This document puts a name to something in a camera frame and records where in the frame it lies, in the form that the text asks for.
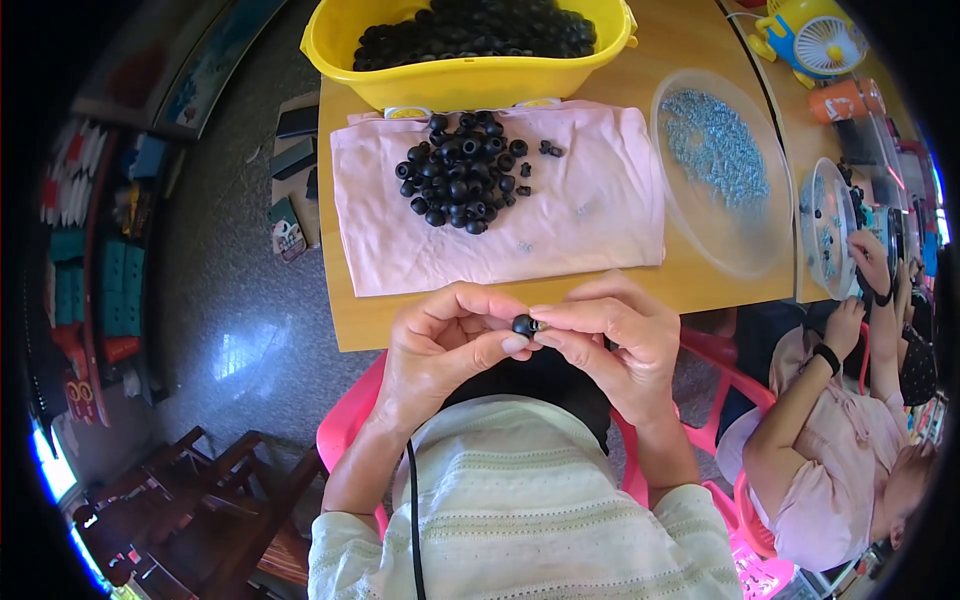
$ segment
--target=pink cloth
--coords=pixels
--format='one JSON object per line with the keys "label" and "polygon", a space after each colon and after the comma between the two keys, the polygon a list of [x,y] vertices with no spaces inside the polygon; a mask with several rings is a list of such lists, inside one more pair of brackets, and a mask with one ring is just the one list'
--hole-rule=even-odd
{"label": "pink cloth", "polygon": [[[797,327],[780,339],[770,367],[770,389],[783,393],[812,355],[819,336]],[[858,558],[870,545],[876,485],[908,444],[901,393],[881,402],[832,379],[814,405],[793,448],[807,462],[770,519],[751,491],[760,520],[774,534],[778,558],[825,571]],[[731,481],[743,468],[743,445],[760,422],[754,409],[736,420],[717,445],[716,460]]]}
{"label": "pink cloth", "polygon": [[[510,108],[498,120],[530,153],[516,197],[490,229],[432,228],[399,193],[394,167],[428,133],[425,119],[351,115],[330,135],[334,202],[358,297],[423,292],[459,279],[519,281],[663,260],[665,180],[643,114],[586,101]],[[566,149],[540,154],[540,140]],[[530,162],[530,178],[519,164]]]}

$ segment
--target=black wristband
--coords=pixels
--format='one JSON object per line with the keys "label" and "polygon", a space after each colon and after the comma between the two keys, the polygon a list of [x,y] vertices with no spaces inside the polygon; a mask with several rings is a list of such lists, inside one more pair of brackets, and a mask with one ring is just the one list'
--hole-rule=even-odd
{"label": "black wristband", "polygon": [[833,374],[836,375],[840,372],[840,359],[837,358],[837,355],[830,349],[826,344],[817,344],[813,349],[813,355],[816,356],[820,354],[824,357],[830,364],[830,368],[833,369]]}
{"label": "black wristband", "polygon": [[887,304],[890,303],[890,298],[892,298],[893,296],[894,296],[893,284],[891,284],[890,289],[887,290],[886,296],[881,296],[876,292],[876,290],[874,290],[874,304],[877,306],[886,306]]}

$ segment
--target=yellow plastic basin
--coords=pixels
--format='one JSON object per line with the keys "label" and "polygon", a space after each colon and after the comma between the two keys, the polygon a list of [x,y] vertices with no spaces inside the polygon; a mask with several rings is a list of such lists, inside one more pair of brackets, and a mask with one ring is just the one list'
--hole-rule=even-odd
{"label": "yellow plastic basin", "polygon": [[593,21],[595,54],[580,59],[476,57],[434,60],[358,73],[358,39],[371,25],[394,24],[427,0],[323,0],[310,17],[300,49],[317,70],[353,88],[372,107],[424,107],[437,112],[505,108],[540,98],[565,98],[624,46],[636,47],[636,21],[623,0],[560,0],[562,9]]}

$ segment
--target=black cable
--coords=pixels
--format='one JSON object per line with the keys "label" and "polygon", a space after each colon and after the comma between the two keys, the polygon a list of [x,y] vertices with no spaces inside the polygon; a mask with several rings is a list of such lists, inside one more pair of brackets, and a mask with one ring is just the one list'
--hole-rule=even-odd
{"label": "black cable", "polygon": [[420,516],[418,505],[420,495],[417,493],[417,461],[414,460],[413,441],[407,441],[407,460],[410,461],[410,543],[414,554],[414,584],[417,586],[417,600],[426,600],[426,591],[423,588],[423,564],[420,562]]}

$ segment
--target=teal box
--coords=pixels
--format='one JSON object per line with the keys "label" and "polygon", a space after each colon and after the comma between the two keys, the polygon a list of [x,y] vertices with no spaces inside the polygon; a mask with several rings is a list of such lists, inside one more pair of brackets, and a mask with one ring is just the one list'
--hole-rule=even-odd
{"label": "teal box", "polygon": [[124,259],[127,245],[123,242],[107,241],[104,244],[104,263],[101,273],[101,287],[109,292],[123,292]]}
{"label": "teal box", "polygon": [[84,268],[70,269],[70,299],[73,303],[73,320],[84,322]]}
{"label": "teal box", "polygon": [[140,295],[124,294],[124,335],[140,337]]}
{"label": "teal box", "polygon": [[123,265],[123,293],[126,296],[139,295],[143,287],[143,255],[142,248],[127,246]]}
{"label": "teal box", "polygon": [[56,228],[50,234],[50,260],[61,262],[84,255],[86,232],[80,228]]}
{"label": "teal box", "polygon": [[58,325],[73,323],[73,274],[69,267],[57,267],[54,286],[54,320]]}
{"label": "teal box", "polygon": [[127,312],[126,299],[122,292],[104,292],[103,303],[100,305],[104,323],[104,335],[115,338],[126,335],[124,318]]}

